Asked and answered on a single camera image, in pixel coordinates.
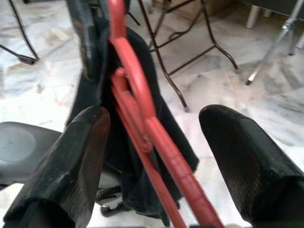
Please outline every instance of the dark fabric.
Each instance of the dark fabric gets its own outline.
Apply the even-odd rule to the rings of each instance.
[[[101,105],[109,111],[111,129],[108,136],[104,160],[107,164],[123,173],[121,187],[124,205],[134,209],[139,214],[161,218],[167,226],[169,225],[169,220],[164,213],[152,184],[143,169],[137,152],[114,107],[114,98],[110,90],[111,84],[109,77],[111,73],[120,66],[120,61],[114,48],[108,42],[108,21],[104,19],[95,19],[95,27],[97,36],[99,37],[96,46],[100,55],[99,62],[101,64],[101,74],[98,82],[88,81],[85,75],[82,74],[75,103],[67,123],[69,123],[81,110],[91,105]],[[160,122],[163,124],[192,170],[195,170],[199,160],[161,97],[154,63],[148,47],[144,40],[129,28],[127,29],[127,36],[147,77]],[[177,201],[181,198],[181,194],[158,155],[157,161],[159,163],[161,176],[172,197]]]

